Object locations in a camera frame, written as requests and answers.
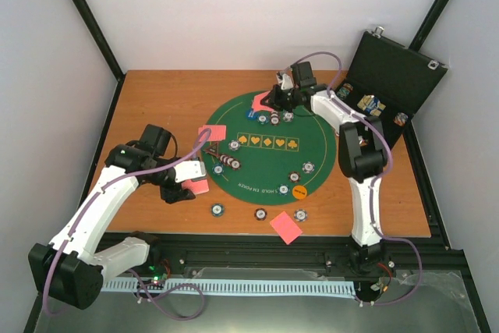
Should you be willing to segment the black red chip top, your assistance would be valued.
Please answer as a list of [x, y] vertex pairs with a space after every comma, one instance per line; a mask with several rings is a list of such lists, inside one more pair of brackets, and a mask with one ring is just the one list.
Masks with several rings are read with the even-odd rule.
[[273, 126], [279, 125], [281, 122], [281, 117], [278, 112], [272, 112], [270, 115], [270, 124]]

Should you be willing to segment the light blue chip top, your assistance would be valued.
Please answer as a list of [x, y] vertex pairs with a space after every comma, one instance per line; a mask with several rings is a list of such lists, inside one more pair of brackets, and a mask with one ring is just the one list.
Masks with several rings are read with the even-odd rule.
[[291, 122], [294, 119], [294, 114], [292, 112], [283, 112], [282, 120], [284, 122]]

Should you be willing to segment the red-backed playing card deck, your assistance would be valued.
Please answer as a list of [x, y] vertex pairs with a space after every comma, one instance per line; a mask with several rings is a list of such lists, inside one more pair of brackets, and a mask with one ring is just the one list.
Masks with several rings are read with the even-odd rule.
[[196, 181], [189, 179], [182, 182], [182, 187], [190, 190], [194, 195], [207, 193], [210, 190], [209, 183], [206, 179], [199, 179]]

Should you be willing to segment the spread black red chips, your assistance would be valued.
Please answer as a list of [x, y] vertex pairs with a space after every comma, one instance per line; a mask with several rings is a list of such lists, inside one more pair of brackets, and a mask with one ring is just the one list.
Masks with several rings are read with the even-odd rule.
[[221, 154], [219, 156], [219, 161], [223, 165], [226, 165], [233, 170], [238, 170], [241, 168], [241, 162], [237, 158], [234, 158], [233, 156], [228, 154]]

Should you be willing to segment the black red poker chip stack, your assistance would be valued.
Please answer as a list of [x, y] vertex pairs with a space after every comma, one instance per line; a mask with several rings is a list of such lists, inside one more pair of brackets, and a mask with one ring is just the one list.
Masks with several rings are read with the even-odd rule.
[[258, 221], [264, 221], [267, 219], [267, 211], [263, 208], [258, 208], [254, 212], [254, 217]]

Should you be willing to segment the light blue poker chip stack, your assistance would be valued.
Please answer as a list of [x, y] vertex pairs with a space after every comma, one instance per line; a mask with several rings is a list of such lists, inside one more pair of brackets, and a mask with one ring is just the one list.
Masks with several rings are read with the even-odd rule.
[[308, 214], [303, 209], [296, 210], [294, 213], [294, 219], [297, 222], [304, 222], [307, 218], [308, 218]]

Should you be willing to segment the red-backed card bottom edge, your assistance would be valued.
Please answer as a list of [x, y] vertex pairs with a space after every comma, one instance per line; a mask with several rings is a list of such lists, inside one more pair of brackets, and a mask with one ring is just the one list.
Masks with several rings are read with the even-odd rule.
[[270, 221], [270, 225], [286, 245], [298, 239], [303, 231], [285, 211]]

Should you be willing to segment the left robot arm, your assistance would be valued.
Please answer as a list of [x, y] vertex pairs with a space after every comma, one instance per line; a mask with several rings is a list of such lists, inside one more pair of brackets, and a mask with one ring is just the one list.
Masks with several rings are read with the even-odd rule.
[[111, 149], [94, 188], [77, 212], [48, 244], [36, 243], [28, 253], [47, 315], [53, 314], [50, 298], [84, 310], [105, 282], [130, 268], [138, 266], [151, 273], [161, 266], [162, 253], [153, 247], [154, 239], [140, 232], [103, 251], [97, 251], [97, 245], [120, 207], [142, 185], [157, 186], [168, 204], [194, 199], [194, 193], [182, 184], [206, 175], [195, 156], [210, 135], [209, 129], [203, 130], [187, 155], [166, 159], [172, 134], [147, 125], [141, 138]]

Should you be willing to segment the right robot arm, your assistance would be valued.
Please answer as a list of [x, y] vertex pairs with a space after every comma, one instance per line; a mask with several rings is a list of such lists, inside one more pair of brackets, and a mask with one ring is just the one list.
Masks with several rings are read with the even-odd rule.
[[384, 257], [380, 224], [380, 185], [393, 158], [381, 120], [350, 108], [332, 89], [319, 85], [309, 62], [298, 62], [276, 73], [277, 83], [260, 100], [277, 112], [303, 106], [338, 134], [338, 163], [352, 191], [353, 227], [349, 266], [368, 275]]

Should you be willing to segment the blue small blind button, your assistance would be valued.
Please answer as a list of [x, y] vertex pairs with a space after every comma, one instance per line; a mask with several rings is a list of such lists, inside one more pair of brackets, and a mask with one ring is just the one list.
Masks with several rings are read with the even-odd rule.
[[249, 110], [246, 112], [246, 118], [247, 118], [248, 120], [252, 120], [252, 121], [257, 120], [258, 115], [259, 115], [259, 114], [258, 114], [258, 112], [255, 112], [253, 109], [249, 109]]

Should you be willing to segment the chips in case left slot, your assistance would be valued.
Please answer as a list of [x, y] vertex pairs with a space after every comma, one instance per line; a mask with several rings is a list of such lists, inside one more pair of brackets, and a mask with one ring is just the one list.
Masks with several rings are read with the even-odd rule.
[[350, 83], [343, 83], [335, 91], [336, 96], [344, 101], [353, 91], [353, 86]]

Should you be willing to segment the chips in case slot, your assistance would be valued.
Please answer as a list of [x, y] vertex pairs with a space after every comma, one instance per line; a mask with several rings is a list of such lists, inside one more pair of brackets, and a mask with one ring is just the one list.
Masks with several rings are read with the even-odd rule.
[[335, 91], [336, 96], [344, 101], [353, 91], [353, 86], [350, 83], [343, 83]]
[[409, 120], [409, 116], [403, 112], [399, 112], [393, 119], [395, 125], [404, 127]]

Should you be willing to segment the round green poker mat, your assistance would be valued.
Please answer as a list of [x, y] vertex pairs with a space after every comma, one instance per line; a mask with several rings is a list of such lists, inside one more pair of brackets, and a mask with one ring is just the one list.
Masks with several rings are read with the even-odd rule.
[[[261, 125], [248, 120], [246, 112], [252, 109], [255, 93], [243, 94], [219, 107], [208, 119], [210, 125], [226, 125], [226, 139], [219, 141], [220, 155], [228, 154], [241, 162], [241, 168], [233, 170], [223, 165], [219, 158], [203, 154], [207, 174], [213, 182], [230, 196], [250, 204], [281, 205], [296, 201], [292, 188], [303, 185], [308, 194], [314, 193], [328, 179], [336, 159], [334, 130], [322, 118], [304, 107], [295, 108], [291, 122], [282, 120], [277, 126]], [[238, 140], [241, 147], [231, 151], [228, 144]], [[315, 171], [306, 174], [305, 162], [312, 162]], [[224, 167], [221, 175], [212, 171], [214, 165]], [[298, 172], [298, 183], [290, 182], [290, 172]], [[289, 186], [289, 193], [278, 193], [281, 184]]]

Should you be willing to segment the black triangular all-in marker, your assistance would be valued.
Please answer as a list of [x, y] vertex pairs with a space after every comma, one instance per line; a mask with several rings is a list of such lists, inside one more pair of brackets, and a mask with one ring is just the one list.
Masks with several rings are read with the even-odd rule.
[[210, 156], [213, 156], [215, 158], [219, 158], [220, 156], [220, 143], [219, 142], [213, 142], [210, 145], [206, 146], [203, 149], [203, 152], [205, 154], [209, 154]]

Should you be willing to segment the blue card deck in case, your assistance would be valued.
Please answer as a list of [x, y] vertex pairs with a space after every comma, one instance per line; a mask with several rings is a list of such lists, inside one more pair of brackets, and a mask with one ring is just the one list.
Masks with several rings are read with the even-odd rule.
[[380, 117], [386, 105], [383, 104], [379, 98], [372, 94], [364, 95], [357, 104], [357, 107], [363, 112]]

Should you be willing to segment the black poker case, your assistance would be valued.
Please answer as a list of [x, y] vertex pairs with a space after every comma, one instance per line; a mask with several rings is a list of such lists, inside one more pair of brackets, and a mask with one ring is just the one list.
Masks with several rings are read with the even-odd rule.
[[[344, 100], [345, 105], [367, 116], [372, 115], [360, 110], [358, 102], [369, 94], [379, 98], [386, 105], [379, 117], [384, 139], [393, 147], [447, 71], [448, 67], [434, 58], [365, 31], [346, 77], [331, 91], [335, 93], [340, 85], [350, 83], [353, 91]], [[404, 127], [393, 122], [399, 112], [409, 116]]]

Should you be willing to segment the orange big blind button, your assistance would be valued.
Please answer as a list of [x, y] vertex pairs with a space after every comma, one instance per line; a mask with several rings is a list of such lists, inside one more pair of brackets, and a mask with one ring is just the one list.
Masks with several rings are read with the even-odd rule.
[[292, 195], [297, 200], [303, 200], [308, 196], [308, 190], [303, 185], [296, 185], [292, 188]]

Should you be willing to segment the chips in case right slot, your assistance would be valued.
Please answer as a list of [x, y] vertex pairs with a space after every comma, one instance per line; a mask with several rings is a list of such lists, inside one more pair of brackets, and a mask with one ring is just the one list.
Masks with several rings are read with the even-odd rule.
[[409, 116], [403, 112], [399, 112], [393, 119], [395, 125], [404, 127], [409, 120]]

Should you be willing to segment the black aluminium frame rail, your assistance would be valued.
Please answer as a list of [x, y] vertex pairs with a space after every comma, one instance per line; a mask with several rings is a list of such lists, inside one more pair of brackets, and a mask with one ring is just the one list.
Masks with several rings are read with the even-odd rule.
[[[357, 274], [350, 265], [350, 241], [346, 237], [300, 236], [285, 245], [278, 236], [216, 236], [158, 234], [161, 251], [173, 274], [206, 267], [303, 269], [332, 278], [374, 280], [382, 270], [377, 265], [366, 274]], [[424, 271], [461, 271], [468, 274], [462, 250], [450, 250], [438, 240], [410, 239], [419, 251]], [[417, 271], [416, 255], [410, 245], [388, 242], [386, 258], [396, 271]]]

